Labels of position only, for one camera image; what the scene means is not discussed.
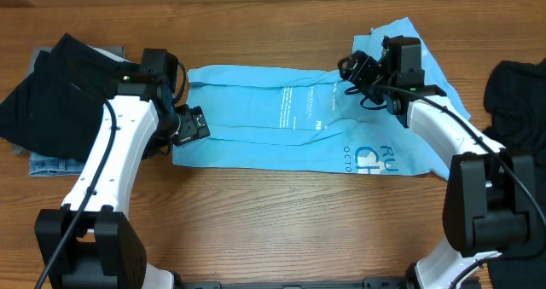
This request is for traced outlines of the light blue t-shirt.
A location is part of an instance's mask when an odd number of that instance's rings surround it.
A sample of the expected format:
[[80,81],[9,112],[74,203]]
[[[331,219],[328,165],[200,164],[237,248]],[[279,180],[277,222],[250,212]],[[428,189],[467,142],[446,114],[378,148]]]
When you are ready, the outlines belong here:
[[210,135],[175,147],[175,165],[447,177],[414,132],[337,71],[213,65],[189,71],[188,103]]

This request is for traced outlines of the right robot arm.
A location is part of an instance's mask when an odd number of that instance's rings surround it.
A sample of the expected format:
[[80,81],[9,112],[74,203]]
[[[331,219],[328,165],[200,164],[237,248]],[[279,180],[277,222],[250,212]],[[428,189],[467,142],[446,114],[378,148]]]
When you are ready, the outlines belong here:
[[497,259],[545,251],[545,215],[534,198],[532,156],[477,130],[437,85],[425,83],[421,40],[384,38],[379,60],[362,51],[338,63],[340,76],[413,131],[450,173],[443,208],[444,238],[404,276],[368,277],[365,288],[478,288],[473,272]]

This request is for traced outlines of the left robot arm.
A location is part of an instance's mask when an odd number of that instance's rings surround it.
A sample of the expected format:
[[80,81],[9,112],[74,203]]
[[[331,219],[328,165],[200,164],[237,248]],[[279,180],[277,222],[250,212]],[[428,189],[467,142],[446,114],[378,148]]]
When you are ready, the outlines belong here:
[[143,159],[208,137],[200,107],[179,101],[187,76],[166,49],[146,48],[136,72],[117,72],[97,97],[100,129],[78,181],[58,209],[42,209],[34,230],[44,260],[37,287],[180,288],[158,269],[129,221],[131,190]]

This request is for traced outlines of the folded grey garment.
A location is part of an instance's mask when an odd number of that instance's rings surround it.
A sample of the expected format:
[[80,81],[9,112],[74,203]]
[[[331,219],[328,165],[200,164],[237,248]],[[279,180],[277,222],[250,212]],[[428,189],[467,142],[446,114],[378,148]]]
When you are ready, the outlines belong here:
[[[90,47],[92,49],[94,49],[94,50],[97,50],[97,51],[103,53],[106,56],[111,56],[111,57],[117,56],[117,57],[119,57],[120,61],[126,61],[125,49],[124,49],[123,46],[106,46],[106,47],[102,47],[102,48],[96,47],[96,46],[90,46]],[[40,46],[40,47],[35,47],[34,48],[34,50],[32,52],[32,55],[30,57],[28,69],[27,69],[27,72],[26,72],[27,76],[29,76],[34,71],[34,65],[35,65],[35,62],[38,59],[39,53],[41,51],[50,53],[52,49],[53,49],[52,47],[48,47],[48,46]],[[10,144],[10,148],[11,148],[11,151],[13,153],[15,153],[16,155],[21,155],[21,154],[28,153],[28,150],[24,149],[21,146],[15,145],[13,143]]]

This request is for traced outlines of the folded black pants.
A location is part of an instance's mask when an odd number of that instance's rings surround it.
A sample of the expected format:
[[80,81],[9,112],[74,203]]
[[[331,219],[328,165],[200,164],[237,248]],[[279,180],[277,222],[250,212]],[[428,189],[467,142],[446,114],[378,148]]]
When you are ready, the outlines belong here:
[[85,85],[104,91],[116,73],[138,70],[65,34],[38,54],[34,71],[1,103],[1,137],[43,156],[85,162],[103,115]]

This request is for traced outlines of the black t-shirt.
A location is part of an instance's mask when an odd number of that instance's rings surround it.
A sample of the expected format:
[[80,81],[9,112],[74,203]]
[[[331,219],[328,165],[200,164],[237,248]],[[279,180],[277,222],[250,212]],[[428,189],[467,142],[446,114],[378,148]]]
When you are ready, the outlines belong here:
[[[491,126],[484,133],[505,147],[523,148],[535,164],[535,198],[545,208],[545,62],[501,61],[485,87]],[[489,264],[495,288],[545,289],[545,256]]]

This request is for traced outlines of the folded blue jeans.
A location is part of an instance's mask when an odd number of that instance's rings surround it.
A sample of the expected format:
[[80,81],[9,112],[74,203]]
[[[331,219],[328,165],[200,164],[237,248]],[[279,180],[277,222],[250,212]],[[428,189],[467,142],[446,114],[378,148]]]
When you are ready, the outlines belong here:
[[84,163],[74,159],[46,157],[30,153],[29,175],[34,177],[77,176],[84,169]]

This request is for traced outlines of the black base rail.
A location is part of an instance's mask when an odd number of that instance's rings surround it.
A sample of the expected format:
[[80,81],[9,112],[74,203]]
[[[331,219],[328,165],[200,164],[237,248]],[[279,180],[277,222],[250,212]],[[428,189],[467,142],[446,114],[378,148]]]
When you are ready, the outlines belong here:
[[420,289],[413,278],[366,277],[363,280],[329,280],[304,282],[254,282],[221,283],[219,281],[184,282],[178,273],[174,276],[174,288],[179,289]]

